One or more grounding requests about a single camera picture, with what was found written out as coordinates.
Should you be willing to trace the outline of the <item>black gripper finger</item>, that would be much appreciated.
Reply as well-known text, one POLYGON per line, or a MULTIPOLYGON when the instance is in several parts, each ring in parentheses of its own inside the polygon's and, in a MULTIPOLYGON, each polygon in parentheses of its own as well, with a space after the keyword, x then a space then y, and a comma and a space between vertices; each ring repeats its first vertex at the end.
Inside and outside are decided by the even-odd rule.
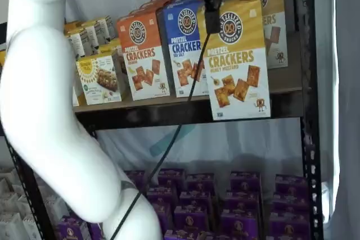
POLYGON ((216 34, 220 32, 220 7, 223 0, 204 0, 204 15, 206 32, 216 34))

